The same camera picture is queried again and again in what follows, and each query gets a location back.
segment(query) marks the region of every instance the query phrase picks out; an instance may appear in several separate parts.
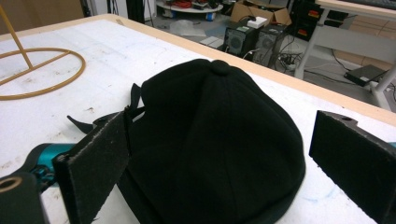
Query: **cardboard box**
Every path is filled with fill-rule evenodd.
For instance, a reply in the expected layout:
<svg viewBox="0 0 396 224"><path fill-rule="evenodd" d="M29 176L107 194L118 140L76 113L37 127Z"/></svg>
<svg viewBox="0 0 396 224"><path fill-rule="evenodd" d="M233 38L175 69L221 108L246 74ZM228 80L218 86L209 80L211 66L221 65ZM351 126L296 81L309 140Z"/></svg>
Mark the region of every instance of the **cardboard box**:
<svg viewBox="0 0 396 224"><path fill-rule="evenodd" d="M385 38L395 39L396 21L384 21L375 18L356 16L354 21L349 27L349 30L367 34L367 35L378 35ZM372 64L383 70L389 70L392 67L391 63L379 61L374 58L364 57L357 54L343 52L337 50L335 53L337 58L352 62L361 66Z"/></svg>
<svg viewBox="0 0 396 224"><path fill-rule="evenodd" d="M241 0L235 2L230 21L239 22L245 17L263 17L267 19L264 25L270 22L290 25L289 12L284 7L264 4L260 0Z"/></svg>
<svg viewBox="0 0 396 224"><path fill-rule="evenodd" d="M15 31L84 17L79 0L12 0L1 1L1 5ZM0 17L0 35L8 33L6 23Z"/></svg>

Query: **hat button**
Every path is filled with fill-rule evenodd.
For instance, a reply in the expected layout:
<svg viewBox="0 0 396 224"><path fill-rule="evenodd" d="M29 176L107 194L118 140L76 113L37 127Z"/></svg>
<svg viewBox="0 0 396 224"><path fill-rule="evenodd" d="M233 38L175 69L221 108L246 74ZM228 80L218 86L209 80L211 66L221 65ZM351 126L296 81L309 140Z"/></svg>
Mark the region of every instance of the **hat button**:
<svg viewBox="0 0 396 224"><path fill-rule="evenodd" d="M210 70L218 76L227 76L230 71L230 65L221 60L215 60L210 64Z"/></svg>

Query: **floor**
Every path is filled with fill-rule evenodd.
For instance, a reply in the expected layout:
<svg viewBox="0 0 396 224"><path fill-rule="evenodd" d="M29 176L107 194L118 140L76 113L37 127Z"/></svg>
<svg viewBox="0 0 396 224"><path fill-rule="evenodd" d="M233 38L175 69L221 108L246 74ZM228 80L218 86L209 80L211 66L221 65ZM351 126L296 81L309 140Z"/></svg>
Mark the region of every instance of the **floor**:
<svg viewBox="0 0 396 224"><path fill-rule="evenodd" d="M152 21L146 22L146 25L183 36L195 42L200 42L210 36L223 39L228 24L229 17L219 13L213 21L206 21L205 14L179 12L175 18L170 19L162 16L162 11L159 8L157 9L157 16ZM177 29L179 27L183 27L181 30L183 30L183 33L186 33L186 31L187 33L182 34ZM306 45L306 41L290 35L285 37L281 48L284 49L282 52L302 56ZM367 88L358 86L344 78L346 69L343 66L348 69L358 68L356 64L347 61L338 60L337 62L331 49L315 47L305 67L304 81L373 105L373 96ZM273 69L284 73L285 76L292 76L293 74L292 71L284 68L280 61L276 62L276 66ZM389 101L390 109L396 113L394 86L393 88L388 88L385 94Z"/></svg>

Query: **white table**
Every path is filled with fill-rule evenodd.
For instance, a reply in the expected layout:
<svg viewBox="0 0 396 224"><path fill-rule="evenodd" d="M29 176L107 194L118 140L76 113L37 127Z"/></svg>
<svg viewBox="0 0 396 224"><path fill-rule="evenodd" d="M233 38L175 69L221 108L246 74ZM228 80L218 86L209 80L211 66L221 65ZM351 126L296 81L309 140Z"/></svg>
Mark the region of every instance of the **white table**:
<svg viewBox="0 0 396 224"><path fill-rule="evenodd" d="M396 21L396 11L379 7L368 7L359 4L342 2L338 0L317 0L316 3L324 9L317 23L314 33L309 40L304 56L298 64L294 76L304 78L304 67L312 48L315 45L329 49L340 49L363 56L375 58L384 62L393 63L392 68L384 75L376 85L371 83L371 93L375 97L377 105L390 110L384 90L389 83L396 78L396 41L380 36L365 35L349 30L334 28L324 25L330 10L379 18L386 21Z"/></svg>
<svg viewBox="0 0 396 224"><path fill-rule="evenodd" d="M18 169L29 151L41 143L79 141L84 134L67 120L67 115L92 122L128 105L133 83L141 85L163 69L192 59L221 59L247 71L290 114L302 133L306 176L289 211L278 223L374 223L323 174L308 150L319 109L349 116L387 142L396 142L395 114L115 15L60 23L18 35L26 48L74 50L85 58L87 68L75 82L57 91L0 102L0 176ZM0 36L0 52L16 48L10 35ZM32 58L36 63L41 56ZM11 60L13 63L0 61L0 77L19 69L21 59ZM34 81L41 83L41 75L57 66L48 69L32 74L31 82L26 81L29 77L21 77L10 84L11 89L27 88ZM67 223L60 191L48 189L42 197L51 223ZM118 188L114 188L97 218L94 223L138 223Z"/></svg>

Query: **scratch mark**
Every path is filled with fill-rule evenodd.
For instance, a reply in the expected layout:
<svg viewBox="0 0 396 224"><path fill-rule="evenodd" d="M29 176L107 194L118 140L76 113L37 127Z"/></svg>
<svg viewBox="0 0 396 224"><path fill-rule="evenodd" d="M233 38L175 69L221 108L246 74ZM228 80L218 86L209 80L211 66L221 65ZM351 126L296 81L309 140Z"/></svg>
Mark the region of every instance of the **scratch mark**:
<svg viewBox="0 0 396 224"><path fill-rule="evenodd" d="M310 199L310 198L306 198L306 197L303 197L303 198L304 198L305 200L311 202L311 203L318 203L318 199Z"/></svg>
<svg viewBox="0 0 396 224"><path fill-rule="evenodd" d="M5 170L12 165L12 161L8 161L5 164L0 166L0 170Z"/></svg>
<svg viewBox="0 0 396 224"><path fill-rule="evenodd" d="M94 113L94 111L93 111L93 108L92 108L92 107L90 107L90 108L86 109L85 111L91 111L91 113Z"/></svg>
<svg viewBox="0 0 396 224"><path fill-rule="evenodd" d="M33 82L31 78L26 78L23 82Z"/></svg>
<svg viewBox="0 0 396 224"><path fill-rule="evenodd" d="M123 22L122 22L121 20L119 20L119 19L116 19L116 22L117 22L119 25L124 25Z"/></svg>

